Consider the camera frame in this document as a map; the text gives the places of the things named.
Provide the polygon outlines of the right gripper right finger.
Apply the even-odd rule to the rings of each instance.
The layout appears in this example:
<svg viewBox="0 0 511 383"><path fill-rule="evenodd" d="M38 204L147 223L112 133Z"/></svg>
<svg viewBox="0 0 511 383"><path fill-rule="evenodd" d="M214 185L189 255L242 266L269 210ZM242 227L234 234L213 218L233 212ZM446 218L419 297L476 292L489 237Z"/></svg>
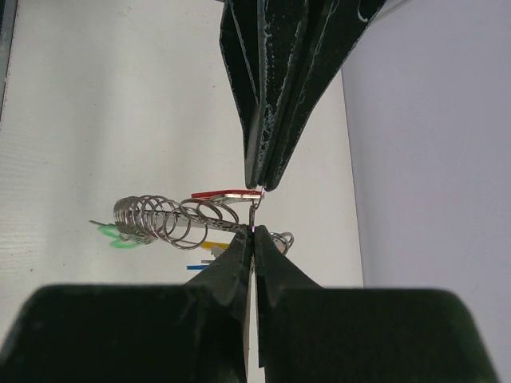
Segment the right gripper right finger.
<svg viewBox="0 0 511 383"><path fill-rule="evenodd" d="M468 308L435 289L326 288L254 232L259 364L269 382L496 382Z"/></svg>

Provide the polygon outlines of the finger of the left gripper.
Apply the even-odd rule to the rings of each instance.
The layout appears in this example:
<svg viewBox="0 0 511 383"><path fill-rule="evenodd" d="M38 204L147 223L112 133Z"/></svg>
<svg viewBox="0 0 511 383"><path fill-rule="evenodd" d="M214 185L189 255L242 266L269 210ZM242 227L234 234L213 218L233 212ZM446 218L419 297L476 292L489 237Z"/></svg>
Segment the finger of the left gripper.
<svg viewBox="0 0 511 383"><path fill-rule="evenodd" d="M297 72L264 177L268 191L278 187L311 112L385 4L384 0L309 3Z"/></svg>
<svg viewBox="0 0 511 383"><path fill-rule="evenodd" d="M247 188L269 187L263 5L263 1L225 1L220 22L220 51L242 129Z"/></svg>

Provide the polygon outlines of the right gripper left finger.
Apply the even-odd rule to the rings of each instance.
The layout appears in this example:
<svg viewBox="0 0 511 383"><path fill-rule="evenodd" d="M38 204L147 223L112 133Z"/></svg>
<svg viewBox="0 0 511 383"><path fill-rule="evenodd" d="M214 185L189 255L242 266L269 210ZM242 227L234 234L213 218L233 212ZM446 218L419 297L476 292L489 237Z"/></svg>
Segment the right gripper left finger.
<svg viewBox="0 0 511 383"><path fill-rule="evenodd" d="M245 382L252 231L180 285L43 286L1 348L4 382Z"/></svg>

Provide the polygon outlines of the blue tag key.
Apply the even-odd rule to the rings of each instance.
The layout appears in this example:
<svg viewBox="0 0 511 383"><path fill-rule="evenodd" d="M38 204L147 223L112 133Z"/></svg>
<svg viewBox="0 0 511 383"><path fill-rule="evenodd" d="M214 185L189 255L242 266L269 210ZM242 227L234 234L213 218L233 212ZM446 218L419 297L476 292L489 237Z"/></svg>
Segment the blue tag key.
<svg viewBox="0 0 511 383"><path fill-rule="evenodd" d="M187 265L186 270L204 270L209 265L210 265L210 262Z"/></svg>

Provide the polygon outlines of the green tag key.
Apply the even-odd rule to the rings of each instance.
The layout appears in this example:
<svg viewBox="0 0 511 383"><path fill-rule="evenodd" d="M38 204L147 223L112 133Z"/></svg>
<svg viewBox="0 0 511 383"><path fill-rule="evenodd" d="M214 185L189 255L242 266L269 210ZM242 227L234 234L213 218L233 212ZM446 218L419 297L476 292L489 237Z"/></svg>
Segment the green tag key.
<svg viewBox="0 0 511 383"><path fill-rule="evenodd" d="M109 245L117 249L133 249L142 246L143 243L139 239L133 239L128 235L121 233L117 226L113 223L100 223L90 220L91 224L97 226L97 230L103 235L111 238Z"/></svg>

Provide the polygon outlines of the red tag key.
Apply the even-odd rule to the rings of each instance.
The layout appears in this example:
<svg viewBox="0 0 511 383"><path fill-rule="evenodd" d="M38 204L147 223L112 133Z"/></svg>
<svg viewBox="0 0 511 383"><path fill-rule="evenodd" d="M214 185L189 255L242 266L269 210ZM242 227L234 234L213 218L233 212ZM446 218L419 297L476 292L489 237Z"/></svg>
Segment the red tag key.
<svg viewBox="0 0 511 383"><path fill-rule="evenodd" d="M216 201L221 203L246 203L259 201L263 198L264 192L250 189L224 189L218 191L202 191L192 193L193 199Z"/></svg>

